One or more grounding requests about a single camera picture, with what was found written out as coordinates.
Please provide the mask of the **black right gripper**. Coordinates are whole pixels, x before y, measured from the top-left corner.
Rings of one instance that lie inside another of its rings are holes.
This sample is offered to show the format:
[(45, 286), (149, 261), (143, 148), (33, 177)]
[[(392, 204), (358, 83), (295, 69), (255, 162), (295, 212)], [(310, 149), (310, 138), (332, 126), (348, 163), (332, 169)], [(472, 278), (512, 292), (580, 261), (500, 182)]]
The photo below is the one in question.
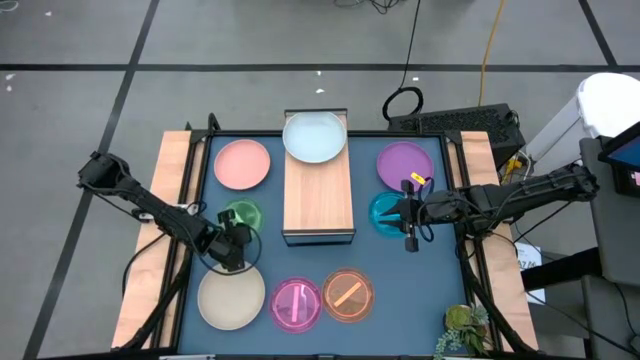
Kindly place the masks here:
[(425, 186), (414, 188), (410, 180), (402, 180), (401, 188), (404, 198), (401, 201), (401, 213), (398, 211), (385, 211), (378, 215), (379, 220), (401, 220), (401, 222), (388, 222), (389, 227), (406, 234), (405, 249), (408, 252), (419, 250), (416, 232), (427, 242), (434, 239), (430, 226), (444, 224), (452, 221), (455, 204), (451, 193), (447, 191), (434, 191), (435, 180), (426, 179)]

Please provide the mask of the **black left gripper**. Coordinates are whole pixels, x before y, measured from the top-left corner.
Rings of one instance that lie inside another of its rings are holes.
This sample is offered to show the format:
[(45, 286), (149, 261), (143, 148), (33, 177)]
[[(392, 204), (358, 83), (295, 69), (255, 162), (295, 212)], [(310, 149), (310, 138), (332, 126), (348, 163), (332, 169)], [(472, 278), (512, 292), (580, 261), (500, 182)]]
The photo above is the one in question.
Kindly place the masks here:
[(252, 228), (241, 222), (233, 209), (222, 210), (217, 214), (217, 219), (218, 224), (205, 221), (199, 251), (211, 256), (219, 254), (218, 262), (228, 273), (243, 271), (246, 267), (243, 249), (252, 241)]

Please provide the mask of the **teal translucent cup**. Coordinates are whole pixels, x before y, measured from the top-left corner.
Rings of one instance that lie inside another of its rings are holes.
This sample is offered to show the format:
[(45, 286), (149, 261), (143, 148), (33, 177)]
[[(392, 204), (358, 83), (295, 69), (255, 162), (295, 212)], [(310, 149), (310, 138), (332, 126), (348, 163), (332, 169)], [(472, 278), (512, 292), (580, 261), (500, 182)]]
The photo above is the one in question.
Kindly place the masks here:
[(399, 200), (402, 200), (403, 196), (396, 192), (383, 192), (378, 194), (369, 205), (369, 220), (375, 227), (376, 231), (383, 236), (389, 238), (403, 238), (404, 233), (399, 232), (393, 227), (389, 227), (387, 224), (383, 224), (383, 221), (400, 221), (400, 220), (379, 220), (378, 215), (381, 212), (390, 210)]

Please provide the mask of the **beige plate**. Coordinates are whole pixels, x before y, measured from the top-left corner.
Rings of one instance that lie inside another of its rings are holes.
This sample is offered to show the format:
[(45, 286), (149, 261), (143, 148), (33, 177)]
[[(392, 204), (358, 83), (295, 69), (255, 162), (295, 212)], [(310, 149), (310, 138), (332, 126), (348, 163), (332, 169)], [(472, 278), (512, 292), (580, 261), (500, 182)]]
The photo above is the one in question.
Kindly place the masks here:
[(213, 328), (223, 331), (238, 330), (251, 323), (260, 313), (266, 285), (260, 272), (245, 263), (242, 273), (230, 273), (215, 265), (202, 278), (197, 304), (202, 318)]

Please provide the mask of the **green transparent plate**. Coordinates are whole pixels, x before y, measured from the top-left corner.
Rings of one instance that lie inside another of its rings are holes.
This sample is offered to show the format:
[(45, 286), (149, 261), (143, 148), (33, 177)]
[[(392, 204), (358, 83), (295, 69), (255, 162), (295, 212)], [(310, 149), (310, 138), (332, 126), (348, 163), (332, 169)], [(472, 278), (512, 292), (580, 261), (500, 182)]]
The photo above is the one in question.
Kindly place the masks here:
[(232, 222), (243, 223), (260, 232), (264, 226), (264, 215), (258, 203), (250, 198), (239, 198), (230, 201), (225, 210), (232, 210), (235, 214)]

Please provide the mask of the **purple plate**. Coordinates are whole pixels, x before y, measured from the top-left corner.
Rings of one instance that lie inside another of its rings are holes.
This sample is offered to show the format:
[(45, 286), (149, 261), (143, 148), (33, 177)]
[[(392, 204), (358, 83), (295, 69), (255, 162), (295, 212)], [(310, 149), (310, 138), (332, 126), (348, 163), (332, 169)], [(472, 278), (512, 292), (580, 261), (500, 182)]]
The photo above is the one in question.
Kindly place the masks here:
[(395, 191), (401, 191), (401, 181), (410, 180), (415, 187), (420, 185), (412, 174), (422, 179), (432, 178), (435, 172), (433, 160), (419, 145), (398, 141), (386, 146), (378, 155), (376, 169), (382, 182)]

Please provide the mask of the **pink transparent plate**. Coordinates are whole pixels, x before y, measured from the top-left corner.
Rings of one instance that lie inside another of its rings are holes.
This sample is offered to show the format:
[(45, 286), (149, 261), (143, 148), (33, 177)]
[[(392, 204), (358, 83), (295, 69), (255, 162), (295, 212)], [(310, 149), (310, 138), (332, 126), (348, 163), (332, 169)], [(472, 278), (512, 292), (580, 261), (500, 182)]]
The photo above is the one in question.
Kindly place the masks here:
[(290, 334), (309, 331), (320, 318), (323, 303), (315, 283), (291, 277), (278, 284), (271, 295), (269, 312), (274, 324)]

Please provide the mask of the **orange transparent plate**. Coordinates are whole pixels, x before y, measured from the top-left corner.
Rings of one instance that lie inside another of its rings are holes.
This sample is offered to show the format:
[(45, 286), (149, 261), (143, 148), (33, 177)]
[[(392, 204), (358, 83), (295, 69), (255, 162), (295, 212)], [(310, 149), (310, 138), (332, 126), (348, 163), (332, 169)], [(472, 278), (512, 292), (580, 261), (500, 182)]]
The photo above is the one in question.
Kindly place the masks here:
[(322, 287), (323, 306), (327, 313), (342, 323), (356, 323), (372, 311), (375, 290), (369, 278), (354, 268), (332, 272)]

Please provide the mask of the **salmon pink plate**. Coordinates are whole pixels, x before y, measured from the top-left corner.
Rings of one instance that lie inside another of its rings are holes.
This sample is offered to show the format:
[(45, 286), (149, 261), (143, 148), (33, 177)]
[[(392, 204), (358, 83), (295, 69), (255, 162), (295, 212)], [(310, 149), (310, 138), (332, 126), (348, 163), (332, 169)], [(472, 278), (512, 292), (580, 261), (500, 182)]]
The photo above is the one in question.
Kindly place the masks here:
[(240, 139), (225, 145), (214, 160), (216, 179), (232, 190), (247, 190), (260, 184), (267, 176), (271, 158), (259, 142)]

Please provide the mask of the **pale blue plate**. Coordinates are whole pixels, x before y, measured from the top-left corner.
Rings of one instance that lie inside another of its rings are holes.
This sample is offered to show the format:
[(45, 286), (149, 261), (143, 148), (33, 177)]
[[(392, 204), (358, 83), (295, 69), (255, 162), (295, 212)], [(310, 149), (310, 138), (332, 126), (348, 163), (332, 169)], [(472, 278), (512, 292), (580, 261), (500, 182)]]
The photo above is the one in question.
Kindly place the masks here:
[(330, 112), (301, 112), (286, 122), (282, 140), (286, 151), (304, 163), (319, 164), (335, 158), (347, 142), (341, 119)]

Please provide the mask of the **wooden side board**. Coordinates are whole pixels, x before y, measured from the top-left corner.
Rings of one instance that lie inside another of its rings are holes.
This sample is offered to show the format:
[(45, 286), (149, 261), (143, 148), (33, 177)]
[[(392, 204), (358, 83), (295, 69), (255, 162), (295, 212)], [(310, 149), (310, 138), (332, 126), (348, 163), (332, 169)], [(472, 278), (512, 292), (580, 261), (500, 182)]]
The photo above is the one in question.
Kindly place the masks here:
[[(448, 144), (454, 184), (459, 186), (498, 184), (496, 165), (488, 135), (485, 132), (463, 132), (461, 147)], [(538, 348), (527, 296), (520, 275), (517, 251), (508, 225), (499, 224), (482, 242), (482, 248), (471, 258), (470, 265), (478, 274), (480, 261), (490, 283), (494, 303), (520, 338), (533, 349)]]
[[(190, 131), (167, 131), (154, 162), (150, 191), (170, 204), (188, 204), (195, 199), (204, 144), (191, 144)], [(184, 262), (184, 245), (162, 237), (152, 223), (140, 226), (135, 252), (125, 285), (112, 346), (132, 339), (175, 279)]]

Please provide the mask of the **black computer tower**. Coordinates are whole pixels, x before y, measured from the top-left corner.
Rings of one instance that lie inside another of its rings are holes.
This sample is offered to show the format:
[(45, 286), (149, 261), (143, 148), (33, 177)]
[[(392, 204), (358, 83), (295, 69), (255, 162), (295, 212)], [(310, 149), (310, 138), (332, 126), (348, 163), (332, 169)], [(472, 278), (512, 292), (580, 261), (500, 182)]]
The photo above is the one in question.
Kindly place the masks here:
[(504, 165), (525, 144), (519, 117), (506, 103), (391, 117), (393, 132), (486, 132), (496, 168)]

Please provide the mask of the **potted succulent plant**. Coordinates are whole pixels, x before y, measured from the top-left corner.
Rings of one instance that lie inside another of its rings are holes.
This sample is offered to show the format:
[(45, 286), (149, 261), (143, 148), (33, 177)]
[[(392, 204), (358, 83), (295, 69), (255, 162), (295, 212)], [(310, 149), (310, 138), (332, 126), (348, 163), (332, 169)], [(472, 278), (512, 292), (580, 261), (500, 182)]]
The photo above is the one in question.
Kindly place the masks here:
[(471, 354), (487, 355), (494, 347), (488, 337), (489, 314), (483, 306), (453, 305), (443, 316), (444, 333), (438, 338), (434, 360), (465, 348)]

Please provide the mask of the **white paper sheet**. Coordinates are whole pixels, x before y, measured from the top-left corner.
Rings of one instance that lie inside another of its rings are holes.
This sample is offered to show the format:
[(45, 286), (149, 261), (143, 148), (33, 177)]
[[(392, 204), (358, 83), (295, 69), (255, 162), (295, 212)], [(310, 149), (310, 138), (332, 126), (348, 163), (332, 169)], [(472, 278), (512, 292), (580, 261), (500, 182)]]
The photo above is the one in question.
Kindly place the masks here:
[[(540, 266), (542, 264), (542, 254), (540, 248), (528, 244), (516, 243), (518, 264), (521, 271)], [(528, 290), (527, 301), (532, 304), (541, 305), (546, 300), (545, 290)]]

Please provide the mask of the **grey cabinet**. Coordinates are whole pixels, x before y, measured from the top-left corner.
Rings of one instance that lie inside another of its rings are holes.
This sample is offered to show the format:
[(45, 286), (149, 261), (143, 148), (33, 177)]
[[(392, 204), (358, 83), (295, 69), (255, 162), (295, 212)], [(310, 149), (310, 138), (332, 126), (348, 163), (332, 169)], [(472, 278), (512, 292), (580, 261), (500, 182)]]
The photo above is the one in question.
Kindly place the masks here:
[(600, 190), (591, 213), (601, 264), (582, 279), (592, 352), (598, 360), (640, 360), (640, 198), (615, 191), (610, 165), (598, 160), (597, 139), (579, 142)]

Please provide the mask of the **tablet screen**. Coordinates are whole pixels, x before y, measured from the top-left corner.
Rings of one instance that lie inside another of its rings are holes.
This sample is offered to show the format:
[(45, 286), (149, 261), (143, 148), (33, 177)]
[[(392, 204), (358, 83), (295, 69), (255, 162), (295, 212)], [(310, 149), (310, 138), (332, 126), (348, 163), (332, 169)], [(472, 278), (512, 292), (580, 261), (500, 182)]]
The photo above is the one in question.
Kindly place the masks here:
[(640, 121), (606, 142), (598, 160), (611, 167), (617, 193), (640, 198)]

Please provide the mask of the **white appliance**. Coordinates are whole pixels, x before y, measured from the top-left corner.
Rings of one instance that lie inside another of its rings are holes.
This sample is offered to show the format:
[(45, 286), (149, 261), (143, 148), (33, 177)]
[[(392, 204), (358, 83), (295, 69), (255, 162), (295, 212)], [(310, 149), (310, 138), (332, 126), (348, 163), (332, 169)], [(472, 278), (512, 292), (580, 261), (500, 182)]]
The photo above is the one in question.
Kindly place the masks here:
[(581, 81), (573, 97), (526, 146), (540, 162), (553, 152), (572, 155), (582, 138), (616, 137), (640, 121), (640, 80), (596, 73)]

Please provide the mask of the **wooden shelf with black frame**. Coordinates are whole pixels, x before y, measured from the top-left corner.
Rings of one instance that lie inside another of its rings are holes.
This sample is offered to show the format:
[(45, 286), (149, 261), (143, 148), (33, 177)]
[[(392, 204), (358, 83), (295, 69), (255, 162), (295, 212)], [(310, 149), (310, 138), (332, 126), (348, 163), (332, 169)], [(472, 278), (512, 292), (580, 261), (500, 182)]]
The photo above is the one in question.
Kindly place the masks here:
[[(287, 110), (285, 124), (301, 112), (330, 112), (347, 130), (346, 111)], [(343, 150), (319, 164), (296, 160), (285, 149), (282, 236), (289, 247), (349, 245), (356, 234), (348, 134)]]

